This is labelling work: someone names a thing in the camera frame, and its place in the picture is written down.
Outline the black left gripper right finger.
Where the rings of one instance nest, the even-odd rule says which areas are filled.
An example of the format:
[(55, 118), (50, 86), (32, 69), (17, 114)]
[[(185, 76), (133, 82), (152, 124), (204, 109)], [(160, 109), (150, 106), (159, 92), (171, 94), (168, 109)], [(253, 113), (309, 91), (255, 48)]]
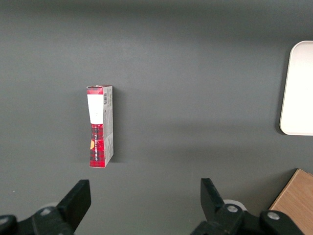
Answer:
[(209, 178), (201, 179), (201, 207), (206, 220), (193, 235), (302, 235), (286, 214), (263, 211), (254, 216), (233, 203), (225, 203)]

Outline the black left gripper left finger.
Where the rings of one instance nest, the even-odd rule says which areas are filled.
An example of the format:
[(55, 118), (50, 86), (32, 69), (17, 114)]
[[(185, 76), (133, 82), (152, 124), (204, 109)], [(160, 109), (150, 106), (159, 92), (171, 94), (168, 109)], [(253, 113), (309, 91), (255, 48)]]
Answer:
[(79, 180), (56, 206), (46, 206), (23, 221), (0, 216), (2, 235), (73, 235), (91, 205), (89, 180)]

